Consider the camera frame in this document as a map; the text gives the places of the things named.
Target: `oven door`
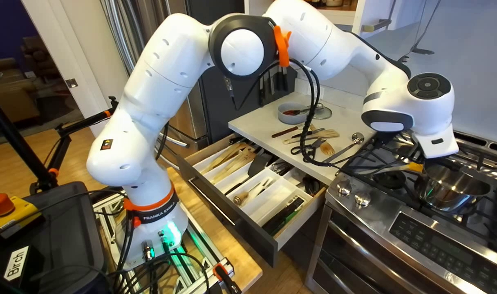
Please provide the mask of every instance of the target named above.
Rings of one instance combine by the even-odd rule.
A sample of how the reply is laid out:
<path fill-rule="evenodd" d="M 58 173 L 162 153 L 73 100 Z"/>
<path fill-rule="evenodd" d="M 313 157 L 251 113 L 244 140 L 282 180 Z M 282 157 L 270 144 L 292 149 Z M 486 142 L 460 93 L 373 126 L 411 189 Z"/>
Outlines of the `oven door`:
<path fill-rule="evenodd" d="M 462 292 L 331 204 L 324 207 L 308 286 L 315 292 Z"/>

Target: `black cable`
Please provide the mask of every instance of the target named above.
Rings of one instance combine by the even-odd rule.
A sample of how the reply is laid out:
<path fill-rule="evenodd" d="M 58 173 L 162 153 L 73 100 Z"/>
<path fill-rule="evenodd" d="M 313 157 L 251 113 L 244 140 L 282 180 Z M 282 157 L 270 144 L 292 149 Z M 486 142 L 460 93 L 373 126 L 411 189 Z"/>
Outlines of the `black cable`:
<path fill-rule="evenodd" d="M 158 294 L 158 276 L 156 276 L 156 268 L 149 263 L 148 265 L 148 273 L 149 273 L 149 291 L 153 294 Z"/>
<path fill-rule="evenodd" d="M 130 255 L 130 250 L 131 250 L 131 243 L 133 243 L 133 233 L 135 233 L 135 225 L 133 225 L 133 217 L 131 216 L 127 216 L 127 227 L 125 227 L 125 237 L 123 237 L 123 248 L 122 248 L 122 253 L 120 253 L 120 258 L 118 258 L 118 266 L 117 266 L 117 271 L 122 273 L 123 271 L 123 266 L 125 266 L 125 261 Z M 115 279 L 115 289 L 118 291 L 123 284 L 123 281 L 127 279 L 127 276 L 123 276 L 123 279 L 120 279 L 122 274 L 117 276 Z"/>
<path fill-rule="evenodd" d="M 148 271 L 149 271 L 149 266 L 154 266 L 154 268 L 158 268 L 158 266 L 161 266 L 161 265 L 167 265 L 167 266 L 171 266 L 171 260 L 169 260 L 169 255 L 161 255 L 161 256 L 156 256 L 154 260 L 149 260 L 149 261 L 146 261 L 145 265 L 141 265 L 140 268 L 136 268 L 135 271 L 136 271 L 136 274 L 135 274 L 135 278 L 130 281 L 130 284 L 136 284 L 136 282 L 140 282 L 146 274 L 148 274 Z"/>
<path fill-rule="evenodd" d="M 434 11 L 432 11 L 432 15 L 431 15 L 431 18 L 429 18 L 429 21 L 427 21 L 427 24 L 426 24 L 426 28 L 424 28 L 421 37 L 419 37 L 419 39 L 414 42 L 414 46 L 411 47 L 413 52 L 418 52 L 418 54 L 434 54 L 434 51 L 419 49 L 418 46 L 419 46 L 419 42 L 424 39 L 424 36 L 427 34 L 429 26 L 431 26 L 431 23 L 432 23 L 432 20 L 434 20 L 434 16 L 436 16 L 436 11 L 440 8 L 440 5 L 442 5 L 442 0 L 439 0 L 439 3 L 434 6 Z"/>
<path fill-rule="evenodd" d="M 169 124 L 169 127 L 171 127 L 172 131 L 176 131 L 179 135 L 184 135 L 184 137 L 187 137 L 187 139 L 190 139 L 190 140 L 200 140 L 200 139 L 207 137 L 207 135 L 202 135 L 202 137 L 197 137 L 197 139 L 195 139 L 195 137 L 185 134 L 182 129 L 179 129 L 179 127 L 176 127 L 176 126 L 172 126 L 172 124 Z"/>
<path fill-rule="evenodd" d="M 339 162 L 318 162 L 315 158 L 315 153 L 310 155 L 308 150 L 306 150 L 305 142 L 306 142 L 308 131 L 311 127 L 311 122 L 315 119 L 315 114 L 316 114 L 316 109 L 318 109 L 318 104 L 319 104 L 321 83 L 319 83 L 319 78 L 318 78 L 316 72 L 313 72 L 311 69 L 308 69 L 306 65 L 303 65 L 297 59 L 292 59 L 292 62 L 305 72 L 305 75 L 310 80 L 310 88 L 311 88 L 311 106 L 310 106 L 310 113 L 306 116 L 306 121 L 303 124 L 303 131 L 301 131 L 301 135 L 300 135 L 300 150 L 301 150 L 303 160 L 308 162 L 308 163 L 313 163 L 313 165 L 319 165 L 319 167 L 336 167 L 337 163 L 342 163 L 342 162 L 349 160 L 351 157 L 347 157 L 344 160 L 339 160 Z"/>
<path fill-rule="evenodd" d="M 205 286 L 207 286 L 207 292 L 212 292 L 210 278 L 207 276 L 207 268 L 205 268 L 205 265 L 202 265 L 202 261 L 197 256 L 194 256 L 190 253 L 185 253 L 185 251 L 177 251 L 177 253 L 171 253 L 171 255 L 192 258 L 200 266 L 200 269 L 202 269 L 202 274 L 203 274 L 203 279 L 205 279 Z"/>
<path fill-rule="evenodd" d="M 169 132 L 169 122 L 164 126 L 164 135 L 162 135 L 162 139 L 159 140 L 161 144 L 159 144 L 158 153 L 156 153 L 156 157 L 154 157 L 156 160 L 161 158 L 161 155 L 162 155 L 162 152 L 164 152 L 164 149 L 166 149 L 167 132 Z"/>
<path fill-rule="evenodd" d="M 55 149 L 60 145 L 60 142 L 61 142 L 61 139 L 58 139 L 58 140 L 53 144 L 50 153 L 48 153 L 46 158 L 43 160 L 43 165 L 45 165 L 45 167 L 50 165 L 48 162 L 50 162 L 50 158 L 51 158 L 51 155 L 53 155 L 53 152 L 55 152 Z"/>
<path fill-rule="evenodd" d="M 153 274 L 149 284 L 146 284 L 145 287 L 141 287 L 141 289 L 136 291 L 136 292 L 145 292 L 146 289 L 153 287 L 153 284 L 158 284 L 159 279 L 161 279 L 162 276 L 167 274 L 167 271 L 171 269 L 171 263 L 169 263 L 169 260 L 164 260 L 164 261 L 166 261 L 166 263 L 161 263 L 161 265 L 166 265 L 166 268 L 162 268 L 162 271 L 161 271 L 159 274 L 154 271 L 154 274 Z M 143 274 L 140 274 L 138 279 L 136 279 L 135 282 L 138 282 L 145 274 L 148 274 L 148 271 L 145 271 Z"/>
<path fill-rule="evenodd" d="M 419 42 L 426 37 L 426 34 L 427 34 L 427 31 L 431 28 L 431 23 L 434 21 L 434 16 L 436 16 L 437 10 L 440 8 L 440 5 L 442 5 L 442 0 L 439 0 L 437 5 L 434 6 L 434 11 L 431 13 L 431 18 L 429 18 L 429 21 L 427 21 L 422 34 L 416 39 L 416 42 L 413 44 L 411 51 L 400 59 L 400 62 L 408 60 L 408 57 L 409 57 L 411 52 L 416 52 L 416 54 L 434 54 L 434 51 L 431 51 L 431 49 L 421 49 Z"/>
<path fill-rule="evenodd" d="M 234 109 L 243 109 L 243 106 L 248 103 L 251 93 L 254 91 L 256 85 L 261 85 L 261 78 L 262 78 L 264 75 L 267 75 L 267 73 L 269 73 L 274 67 L 277 67 L 279 64 L 280 64 L 279 60 L 272 62 L 272 64 L 270 64 L 270 65 L 256 78 L 256 82 L 251 85 L 251 88 L 248 90 L 248 93 L 246 93 L 246 96 L 244 96 L 244 100 L 243 100 L 243 103 L 241 103 L 239 106 L 236 104 L 236 100 L 234 100 L 234 96 L 233 96 Z"/>

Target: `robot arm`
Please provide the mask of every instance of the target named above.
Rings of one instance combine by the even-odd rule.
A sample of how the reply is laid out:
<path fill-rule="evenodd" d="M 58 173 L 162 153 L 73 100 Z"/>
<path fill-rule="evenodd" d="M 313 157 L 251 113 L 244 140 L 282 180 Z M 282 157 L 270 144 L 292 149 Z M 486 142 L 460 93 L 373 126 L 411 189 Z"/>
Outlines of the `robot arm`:
<path fill-rule="evenodd" d="M 171 15 L 141 54 L 120 106 L 95 139 L 87 162 L 94 178 L 125 188 L 127 209 L 138 219 L 127 268 L 145 261 L 145 243 L 162 253 L 167 243 L 179 245 L 187 229 L 187 214 L 154 158 L 159 131 L 208 67 L 239 78 L 262 73 L 277 59 L 275 24 L 292 31 L 290 55 L 321 80 L 347 65 L 370 78 L 364 121 L 373 129 L 413 129 L 422 142 L 436 140 L 431 147 L 422 144 L 427 157 L 455 152 L 450 83 L 449 88 L 440 83 L 437 88 L 444 90 L 434 91 L 434 80 L 409 80 L 404 70 L 357 36 L 337 29 L 303 0 L 277 0 L 265 16 L 228 15 L 212 26 L 187 15 Z"/>
<path fill-rule="evenodd" d="M 455 91 L 437 75 L 414 78 L 365 41 L 342 33 L 316 8 L 303 2 L 279 0 L 265 16 L 293 31 L 290 55 L 311 67 L 321 80 L 352 65 L 370 82 L 362 119 L 382 132 L 413 131 L 427 158 L 458 152 L 452 113 Z"/>

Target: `stove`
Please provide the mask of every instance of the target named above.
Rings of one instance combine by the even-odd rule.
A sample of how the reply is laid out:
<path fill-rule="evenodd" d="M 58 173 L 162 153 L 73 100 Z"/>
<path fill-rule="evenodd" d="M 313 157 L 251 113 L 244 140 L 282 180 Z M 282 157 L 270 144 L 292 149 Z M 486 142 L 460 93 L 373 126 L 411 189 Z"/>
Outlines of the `stove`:
<path fill-rule="evenodd" d="M 462 291 L 497 292 L 497 144 L 460 132 L 457 139 L 458 153 L 426 160 L 408 132 L 373 135 L 329 186 L 328 204 Z M 419 184 L 429 167 L 486 189 L 437 206 Z"/>

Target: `drawer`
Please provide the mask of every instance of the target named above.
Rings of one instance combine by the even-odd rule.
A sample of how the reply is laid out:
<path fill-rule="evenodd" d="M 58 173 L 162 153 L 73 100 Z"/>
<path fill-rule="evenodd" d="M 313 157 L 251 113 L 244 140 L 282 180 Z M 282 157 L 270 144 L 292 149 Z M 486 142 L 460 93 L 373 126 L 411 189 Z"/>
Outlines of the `drawer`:
<path fill-rule="evenodd" d="M 212 165 L 238 149 L 241 140 L 244 152 L 236 152 L 236 157 L 218 167 Z M 277 157 L 249 176 L 254 158 L 262 152 L 269 153 L 233 134 L 179 163 L 182 176 L 212 204 L 216 216 L 275 265 L 282 247 L 321 206 L 326 186 Z"/>

